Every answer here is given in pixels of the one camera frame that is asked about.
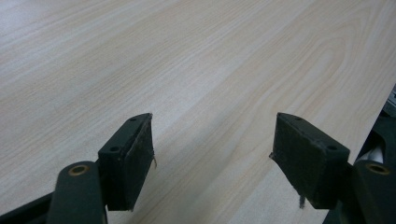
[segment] screw hole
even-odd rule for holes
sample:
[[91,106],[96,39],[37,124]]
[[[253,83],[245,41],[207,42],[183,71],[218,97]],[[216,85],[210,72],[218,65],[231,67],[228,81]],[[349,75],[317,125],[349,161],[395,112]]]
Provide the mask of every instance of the screw hole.
[[384,166],[377,165],[377,164],[367,164],[366,167],[374,173],[377,173],[379,175],[388,175],[390,173],[390,170]]
[[337,147],[335,147],[335,146],[328,146],[327,147],[329,150],[336,150],[337,149]]
[[87,165],[77,165],[69,170],[69,175],[72,175],[72,176],[83,175],[89,169],[90,169],[90,167],[88,167]]

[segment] brass rivet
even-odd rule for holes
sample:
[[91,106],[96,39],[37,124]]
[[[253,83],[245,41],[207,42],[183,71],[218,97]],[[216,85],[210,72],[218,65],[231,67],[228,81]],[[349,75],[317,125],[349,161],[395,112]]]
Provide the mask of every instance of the brass rivet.
[[371,172],[379,174],[379,175],[388,175],[390,174],[390,170],[382,165],[378,165],[375,163],[368,163],[366,164],[367,169],[369,169]]
[[87,173],[87,171],[90,169],[87,165],[77,165],[69,170],[69,175],[71,176],[76,176],[76,175],[83,175]]

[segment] wooden table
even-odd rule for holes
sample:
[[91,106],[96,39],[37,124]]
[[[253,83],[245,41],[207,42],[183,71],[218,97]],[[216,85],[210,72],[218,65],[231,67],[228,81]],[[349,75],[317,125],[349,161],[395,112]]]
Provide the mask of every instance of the wooden table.
[[276,113],[353,161],[396,81],[392,0],[9,0],[0,36],[1,214],[151,112],[158,168],[110,223],[321,223],[268,158]]

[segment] black bracket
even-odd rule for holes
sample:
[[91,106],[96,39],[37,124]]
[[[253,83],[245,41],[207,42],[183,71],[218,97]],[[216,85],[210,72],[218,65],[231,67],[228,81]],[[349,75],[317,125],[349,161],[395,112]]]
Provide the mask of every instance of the black bracket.
[[[395,146],[396,119],[388,118],[387,124],[380,121],[372,134],[386,138],[384,163],[358,161],[352,166],[347,162],[348,148],[306,120],[282,113],[277,115],[270,158],[314,208],[334,209],[341,201],[348,223],[395,223],[396,148],[390,147]],[[379,125],[389,129],[378,133]]]
[[133,210],[154,159],[151,114],[125,121],[99,150],[59,173],[55,191],[0,217],[0,223],[107,223],[109,211]]

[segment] wooden surface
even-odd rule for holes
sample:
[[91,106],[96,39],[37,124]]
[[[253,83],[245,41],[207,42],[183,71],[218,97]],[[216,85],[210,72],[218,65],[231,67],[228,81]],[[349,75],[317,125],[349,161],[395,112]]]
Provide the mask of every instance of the wooden surface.
[[276,112],[356,157],[396,81],[396,2],[0,2],[0,213],[151,112],[153,165],[111,223],[321,223],[268,158]]

